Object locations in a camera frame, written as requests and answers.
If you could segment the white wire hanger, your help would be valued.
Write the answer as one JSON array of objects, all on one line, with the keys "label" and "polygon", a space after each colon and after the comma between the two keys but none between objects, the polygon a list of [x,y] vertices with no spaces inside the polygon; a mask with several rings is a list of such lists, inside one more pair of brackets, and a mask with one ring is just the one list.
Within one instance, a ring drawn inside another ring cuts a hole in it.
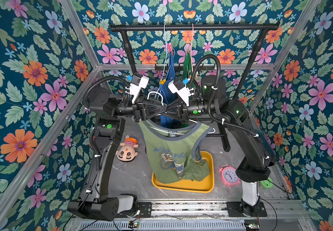
[{"label": "white wire hanger", "polygon": [[151,119],[155,116],[168,117],[174,121],[179,121],[181,124],[190,122],[199,123],[210,118],[198,118],[198,116],[207,113],[207,102],[202,99],[192,99],[189,104],[185,104],[182,99],[176,99],[170,104],[167,104],[165,97],[158,91],[151,91],[146,99],[142,102],[144,119]]}]

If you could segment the olive green tank top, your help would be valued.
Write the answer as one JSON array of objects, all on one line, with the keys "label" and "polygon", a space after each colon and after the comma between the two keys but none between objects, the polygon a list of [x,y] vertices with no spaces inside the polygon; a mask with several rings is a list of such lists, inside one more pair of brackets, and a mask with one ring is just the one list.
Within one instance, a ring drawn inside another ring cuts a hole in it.
[{"label": "olive green tank top", "polygon": [[203,181],[210,169],[202,158],[201,143],[212,127],[193,123],[180,129],[167,129],[151,120],[140,121],[139,128],[151,169],[163,184],[181,180]]}]

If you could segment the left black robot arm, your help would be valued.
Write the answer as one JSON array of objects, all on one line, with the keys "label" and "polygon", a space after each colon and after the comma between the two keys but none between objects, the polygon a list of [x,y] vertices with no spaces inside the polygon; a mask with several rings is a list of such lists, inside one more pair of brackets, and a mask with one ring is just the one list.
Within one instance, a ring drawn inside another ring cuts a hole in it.
[{"label": "left black robot arm", "polygon": [[83,219],[113,221],[119,214],[139,214],[136,195],[109,197],[111,170],[126,125],[124,117],[148,119],[167,109],[166,103],[145,96],[132,103],[129,92],[123,96],[111,94],[102,87],[102,83],[109,80],[122,81],[122,78],[109,76],[99,79],[86,90],[82,99],[86,109],[93,109],[99,115],[89,136],[93,157],[88,176],[78,198],[71,200],[67,207],[72,216]]}]

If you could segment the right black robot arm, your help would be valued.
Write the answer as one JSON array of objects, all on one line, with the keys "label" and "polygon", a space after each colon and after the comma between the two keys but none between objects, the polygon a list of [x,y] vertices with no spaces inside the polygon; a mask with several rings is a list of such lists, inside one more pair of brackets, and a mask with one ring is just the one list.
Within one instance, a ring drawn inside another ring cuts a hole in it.
[{"label": "right black robot arm", "polygon": [[197,68],[206,59],[214,60],[216,65],[216,76],[210,86],[211,92],[208,93],[208,100],[199,102],[186,99],[182,103],[182,97],[179,96],[161,114],[186,123],[193,110],[202,110],[203,114],[208,114],[220,128],[228,129],[233,134],[245,155],[236,170],[236,174],[241,180],[243,194],[239,204],[228,203],[227,208],[229,213],[235,217],[239,214],[247,217],[258,216],[265,211],[259,196],[258,183],[268,179],[269,167],[273,165],[272,160],[275,153],[264,135],[254,128],[255,122],[250,120],[248,109],[237,97],[231,100],[216,97],[221,72],[221,63],[217,56],[208,54],[196,63],[187,90],[192,89]]}]

